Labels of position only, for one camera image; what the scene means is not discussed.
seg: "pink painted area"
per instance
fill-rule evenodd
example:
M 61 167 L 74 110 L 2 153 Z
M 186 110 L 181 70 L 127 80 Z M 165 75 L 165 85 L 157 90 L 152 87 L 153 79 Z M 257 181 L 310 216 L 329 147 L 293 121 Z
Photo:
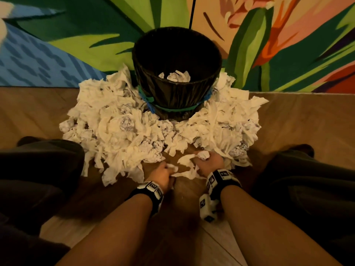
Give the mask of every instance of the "pink painted area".
M 278 44 L 281 45 L 284 43 L 282 46 L 282 49 L 284 49 L 298 43 L 318 29 L 322 24 L 352 5 L 354 1 L 355 0 L 331 0 L 318 12 L 316 12 L 317 6 L 312 7 L 297 22 L 283 28 L 278 36 Z
M 340 72 L 340 71 L 342 71 L 342 70 L 344 70 L 344 69 L 346 69 L 346 68 L 348 68 L 348 67 L 350 67 L 350 66 L 352 66 L 352 65 L 355 65 L 355 61 L 352 61 L 352 62 L 350 62 L 350 63 L 348 63 L 348 64 L 346 64 L 346 65 L 344 65 L 344 66 L 342 66 L 342 67 L 340 67 L 340 68 L 338 68 L 338 69 L 332 71 L 331 73 L 329 73 L 329 74 L 327 74 L 326 76 L 322 77 L 322 78 L 319 79 L 318 81 L 314 82 L 312 85 L 315 86 L 315 85 L 319 85 L 319 84 L 321 84 L 321 83 L 324 83 L 324 82 L 328 81 L 328 79 L 329 79 L 331 76 L 335 75 L 336 73 L 338 73 L 338 72 Z

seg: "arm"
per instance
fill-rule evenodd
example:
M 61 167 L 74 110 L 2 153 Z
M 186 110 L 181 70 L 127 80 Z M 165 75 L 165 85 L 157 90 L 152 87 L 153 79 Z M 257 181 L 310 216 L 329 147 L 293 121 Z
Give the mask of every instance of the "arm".
M 210 152 L 207 161 L 198 158 L 194 161 L 205 176 L 224 168 L 222 157 L 215 152 Z M 241 188 L 227 186 L 220 198 L 233 235 L 249 266 L 341 266 L 301 229 Z
M 162 162 L 147 181 L 159 184 L 164 194 L 172 187 L 172 169 Z M 122 203 L 73 247 L 57 266 L 129 265 L 146 231 L 153 203 L 144 194 L 137 194 Z

